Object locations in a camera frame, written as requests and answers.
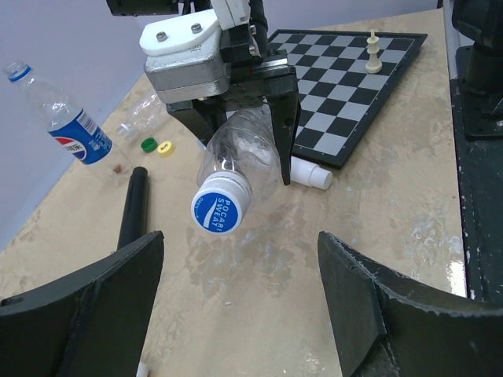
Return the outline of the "green bottle cap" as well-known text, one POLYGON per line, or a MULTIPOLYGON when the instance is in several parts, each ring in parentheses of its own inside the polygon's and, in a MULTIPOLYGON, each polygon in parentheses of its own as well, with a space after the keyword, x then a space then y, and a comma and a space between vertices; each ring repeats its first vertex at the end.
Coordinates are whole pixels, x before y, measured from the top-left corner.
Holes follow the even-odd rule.
POLYGON ((148 137, 141 142, 140 147, 144 153, 151 153, 157 149, 158 143, 154 137, 148 137))

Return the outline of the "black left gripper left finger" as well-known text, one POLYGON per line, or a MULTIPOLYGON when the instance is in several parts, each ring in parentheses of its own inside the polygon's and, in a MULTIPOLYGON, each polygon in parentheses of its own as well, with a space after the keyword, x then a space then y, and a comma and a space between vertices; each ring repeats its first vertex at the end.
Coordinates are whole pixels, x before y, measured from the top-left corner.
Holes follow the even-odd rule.
POLYGON ((163 268, 161 231, 1 301, 3 376, 134 376, 163 268))

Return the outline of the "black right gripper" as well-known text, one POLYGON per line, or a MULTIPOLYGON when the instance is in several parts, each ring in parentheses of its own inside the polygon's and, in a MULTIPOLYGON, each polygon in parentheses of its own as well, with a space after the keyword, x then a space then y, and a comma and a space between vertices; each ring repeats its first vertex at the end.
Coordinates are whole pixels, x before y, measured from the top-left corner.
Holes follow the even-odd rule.
POLYGON ((216 100, 166 104, 167 113, 207 145, 227 120, 227 112, 254 108, 267 101, 284 185, 291 184, 291 154, 301 105, 296 69, 286 52, 273 49, 262 23, 242 24, 222 32, 219 52, 230 68, 228 90, 216 100))

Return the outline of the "clear plastic bottle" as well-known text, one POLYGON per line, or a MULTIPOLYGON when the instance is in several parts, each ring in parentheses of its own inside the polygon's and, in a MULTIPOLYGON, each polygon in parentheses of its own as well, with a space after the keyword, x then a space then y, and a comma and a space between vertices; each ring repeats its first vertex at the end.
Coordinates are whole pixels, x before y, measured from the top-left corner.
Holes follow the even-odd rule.
POLYGON ((151 137, 168 118, 165 103, 155 91, 151 91, 130 108, 126 120, 119 124, 116 132, 126 140, 151 137))

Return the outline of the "clear bottle blue cap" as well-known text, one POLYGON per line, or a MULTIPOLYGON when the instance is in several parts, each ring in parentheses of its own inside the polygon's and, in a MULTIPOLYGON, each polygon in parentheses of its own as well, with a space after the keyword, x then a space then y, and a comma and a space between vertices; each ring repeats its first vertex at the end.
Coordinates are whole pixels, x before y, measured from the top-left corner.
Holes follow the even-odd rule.
POLYGON ((204 152, 191 213, 215 235, 235 231, 251 206, 268 200, 282 184, 270 109, 234 112, 204 152))

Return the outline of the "yellow bottle cap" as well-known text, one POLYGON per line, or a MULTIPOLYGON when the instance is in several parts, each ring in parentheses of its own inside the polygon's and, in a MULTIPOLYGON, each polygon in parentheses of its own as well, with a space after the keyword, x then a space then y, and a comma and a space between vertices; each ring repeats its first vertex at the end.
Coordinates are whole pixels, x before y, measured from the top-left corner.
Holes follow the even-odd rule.
POLYGON ((157 153, 162 157, 171 155, 174 151, 174 145, 171 141, 164 141, 157 147, 157 153))

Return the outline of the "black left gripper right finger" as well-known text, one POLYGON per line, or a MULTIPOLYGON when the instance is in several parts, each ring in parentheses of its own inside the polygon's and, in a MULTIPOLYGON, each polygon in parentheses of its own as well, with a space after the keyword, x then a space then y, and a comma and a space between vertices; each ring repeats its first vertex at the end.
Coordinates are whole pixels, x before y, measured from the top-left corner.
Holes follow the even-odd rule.
POLYGON ((318 235, 344 376, 500 376, 502 309, 422 284, 318 235))

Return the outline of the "Pepsi bottle blue label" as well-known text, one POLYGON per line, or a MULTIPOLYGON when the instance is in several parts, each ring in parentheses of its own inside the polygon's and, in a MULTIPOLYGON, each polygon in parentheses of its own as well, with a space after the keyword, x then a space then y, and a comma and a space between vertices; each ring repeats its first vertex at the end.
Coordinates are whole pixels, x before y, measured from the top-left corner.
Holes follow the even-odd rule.
POLYGON ((130 160, 68 90, 21 60, 4 67, 3 73, 18 87, 37 124, 96 178, 114 185, 129 179, 130 160))

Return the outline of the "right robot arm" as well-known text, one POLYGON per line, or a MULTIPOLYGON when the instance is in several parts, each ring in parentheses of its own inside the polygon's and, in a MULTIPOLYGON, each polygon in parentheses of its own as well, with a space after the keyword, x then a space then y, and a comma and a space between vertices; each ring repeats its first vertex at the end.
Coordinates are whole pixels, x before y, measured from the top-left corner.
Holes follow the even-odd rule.
POLYGON ((167 113, 207 145, 229 113, 268 107, 285 184, 296 157, 341 168, 427 38, 425 30, 269 32, 261 1, 110 1, 155 16, 140 38, 167 113))

